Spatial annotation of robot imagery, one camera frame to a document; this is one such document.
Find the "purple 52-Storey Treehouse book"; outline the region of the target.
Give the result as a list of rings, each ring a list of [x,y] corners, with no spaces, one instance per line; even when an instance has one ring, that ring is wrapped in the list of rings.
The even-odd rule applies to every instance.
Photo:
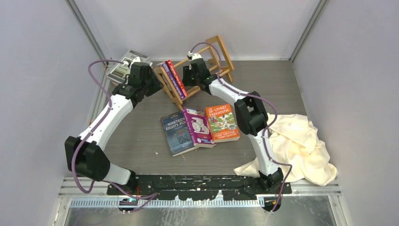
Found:
[[[162,68],[165,70],[165,72],[166,72],[166,74],[167,74],[167,77],[168,77],[169,80],[172,82],[172,85],[173,85],[173,87],[175,88],[175,90],[177,91],[179,97],[180,97],[181,99],[184,99],[185,96],[184,96],[184,94],[183,94],[181,88],[179,87],[179,85],[178,85],[178,83],[177,83],[177,81],[176,81],[174,75],[172,74],[172,71],[170,70],[170,68],[169,68],[169,66],[168,66],[168,63],[167,63],[167,62],[162,62],[162,63],[157,64],[156,67],[162,67]]]

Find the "red Treehouse book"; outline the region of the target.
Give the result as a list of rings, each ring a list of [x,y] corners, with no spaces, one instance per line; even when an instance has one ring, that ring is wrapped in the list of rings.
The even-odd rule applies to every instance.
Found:
[[[175,70],[175,68],[174,68],[174,66],[173,66],[173,64],[172,64],[172,62],[171,62],[171,60],[167,60],[166,63],[167,63],[167,65],[168,65],[168,67],[169,67],[171,73],[173,74],[173,76],[174,76],[174,78],[175,78],[175,81],[176,81],[177,84],[178,84],[179,89],[181,90],[181,93],[182,93],[182,95],[183,95],[183,97],[182,97],[181,99],[186,98],[186,97],[187,97],[186,89],[185,89],[185,87],[184,87],[184,85],[183,85],[181,79],[179,78],[179,76],[178,76],[178,74],[177,74],[177,72],[176,72],[176,70]]]

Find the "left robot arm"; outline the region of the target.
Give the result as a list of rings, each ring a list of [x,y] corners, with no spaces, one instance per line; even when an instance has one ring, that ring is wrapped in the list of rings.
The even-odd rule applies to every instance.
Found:
[[[140,60],[122,61],[128,67],[125,80],[109,94],[108,104],[96,119],[77,137],[65,141],[68,169],[74,179],[84,176],[94,181],[119,184],[125,194],[136,191],[135,173],[110,162],[105,147],[122,120],[140,103],[163,88],[148,63]]]

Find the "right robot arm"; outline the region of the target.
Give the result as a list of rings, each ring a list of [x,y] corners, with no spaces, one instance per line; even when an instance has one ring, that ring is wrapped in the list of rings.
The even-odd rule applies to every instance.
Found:
[[[240,90],[216,74],[211,74],[202,58],[192,60],[189,66],[183,67],[183,84],[198,86],[200,90],[221,98],[234,108],[238,128],[248,136],[254,148],[261,187],[266,193],[275,192],[284,176],[273,158],[267,133],[268,115],[259,94]]]

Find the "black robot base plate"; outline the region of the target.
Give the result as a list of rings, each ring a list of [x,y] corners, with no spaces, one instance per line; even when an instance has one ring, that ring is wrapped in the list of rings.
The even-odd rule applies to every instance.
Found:
[[[137,175],[133,184],[120,185],[131,195],[157,200],[214,200],[221,194],[225,201],[255,200],[258,195],[277,195],[280,186],[269,187],[260,178],[237,175]]]

